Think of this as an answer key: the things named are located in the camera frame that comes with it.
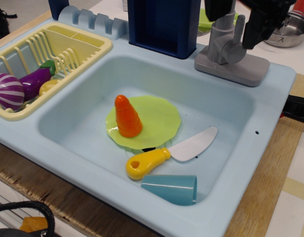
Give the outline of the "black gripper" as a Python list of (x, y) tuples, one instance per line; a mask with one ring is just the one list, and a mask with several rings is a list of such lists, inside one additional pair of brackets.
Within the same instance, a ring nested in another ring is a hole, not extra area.
[[(288, 11), (296, 0), (240, 0), (251, 9), (249, 21), (245, 25), (243, 48), (253, 49), (255, 45), (267, 40), (276, 29), (288, 21)], [(233, 0), (205, 0), (205, 12), (209, 21), (229, 14), (234, 8)]]

